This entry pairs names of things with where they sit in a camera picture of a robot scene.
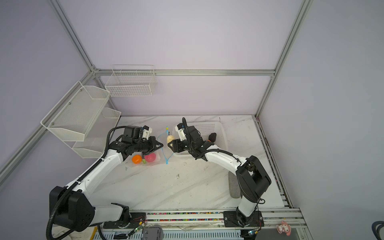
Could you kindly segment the pink toy dragon fruit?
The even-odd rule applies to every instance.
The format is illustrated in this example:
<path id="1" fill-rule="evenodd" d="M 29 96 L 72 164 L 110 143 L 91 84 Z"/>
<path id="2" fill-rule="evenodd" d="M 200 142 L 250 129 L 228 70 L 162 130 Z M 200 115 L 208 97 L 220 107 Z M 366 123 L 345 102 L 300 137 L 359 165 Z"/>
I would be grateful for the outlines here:
<path id="1" fill-rule="evenodd" d="M 157 159 L 157 155 L 155 153 L 151 153 L 149 155 L 144 156 L 147 163 L 152 163 Z"/>

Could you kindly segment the cream toy pear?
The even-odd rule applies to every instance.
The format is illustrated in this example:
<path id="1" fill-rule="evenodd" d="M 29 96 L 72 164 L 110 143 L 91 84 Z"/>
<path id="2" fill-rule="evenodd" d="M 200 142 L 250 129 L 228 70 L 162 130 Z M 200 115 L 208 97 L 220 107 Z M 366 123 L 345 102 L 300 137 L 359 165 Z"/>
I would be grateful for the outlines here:
<path id="1" fill-rule="evenodd" d="M 167 136 L 167 144 L 171 143 L 173 140 L 175 140 L 175 137 L 172 135 Z"/>

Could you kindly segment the clear zip top bag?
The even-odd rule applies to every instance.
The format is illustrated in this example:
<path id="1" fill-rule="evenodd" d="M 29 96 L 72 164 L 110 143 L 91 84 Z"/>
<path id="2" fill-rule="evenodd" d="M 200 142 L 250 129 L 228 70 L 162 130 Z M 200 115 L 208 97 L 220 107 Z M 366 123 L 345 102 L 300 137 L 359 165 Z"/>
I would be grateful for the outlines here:
<path id="1" fill-rule="evenodd" d="M 155 145 L 155 150 L 153 152 L 148 155 L 139 152 L 133 153 L 132 156 L 128 157 L 128 161 L 134 165 L 168 165 L 170 158 L 174 155 L 166 146 L 167 139 L 170 136 L 170 129 L 166 126 L 164 132 L 155 138 L 160 144 Z"/>

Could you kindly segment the orange toy fruit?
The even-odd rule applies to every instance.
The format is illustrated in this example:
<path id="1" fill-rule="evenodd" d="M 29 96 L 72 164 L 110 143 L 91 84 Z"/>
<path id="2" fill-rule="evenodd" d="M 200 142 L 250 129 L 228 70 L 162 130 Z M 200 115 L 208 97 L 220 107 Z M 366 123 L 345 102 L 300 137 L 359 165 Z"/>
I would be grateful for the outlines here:
<path id="1" fill-rule="evenodd" d="M 142 156 L 141 155 L 135 155 L 132 157 L 132 162 L 136 165 L 136 164 L 140 164 L 141 162 L 143 161 L 142 159 Z"/>

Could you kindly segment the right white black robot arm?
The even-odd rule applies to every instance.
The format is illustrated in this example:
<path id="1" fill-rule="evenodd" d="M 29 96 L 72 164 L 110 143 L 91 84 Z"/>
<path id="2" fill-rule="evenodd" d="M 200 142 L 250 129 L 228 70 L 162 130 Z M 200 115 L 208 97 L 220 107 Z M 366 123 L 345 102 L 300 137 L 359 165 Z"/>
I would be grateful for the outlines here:
<path id="1" fill-rule="evenodd" d="M 272 183 L 269 174 L 255 156 L 240 157 L 216 145 L 216 133 L 204 140 L 194 126 L 178 125 L 179 138 L 167 137 L 167 146 L 174 153 L 188 152 L 194 159 L 217 164 L 233 175 L 240 187 L 241 202 L 236 208 L 236 224 L 247 227 L 255 219 L 262 195 Z"/>

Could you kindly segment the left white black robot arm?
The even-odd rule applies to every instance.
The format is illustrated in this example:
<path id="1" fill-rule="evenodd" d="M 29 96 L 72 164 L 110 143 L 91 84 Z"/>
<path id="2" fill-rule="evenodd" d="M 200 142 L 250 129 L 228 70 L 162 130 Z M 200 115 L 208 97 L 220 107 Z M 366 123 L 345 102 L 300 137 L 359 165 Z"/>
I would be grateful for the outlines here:
<path id="1" fill-rule="evenodd" d="M 51 190 L 47 239 L 54 239 L 54 225 L 68 229 L 60 236 L 61 239 L 72 232 L 81 232 L 87 227 L 106 222 L 115 222 L 122 228 L 128 226 L 132 221 L 128 206 L 118 203 L 92 205 L 90 198 L 111 171 L 129 156 L 134 153 L 149 155 L 163 146 L 154 136 L 128 142 L 113 141 L 108 144 L 104 155 L 82 175 L 65 187 L 57 186 Z"/>

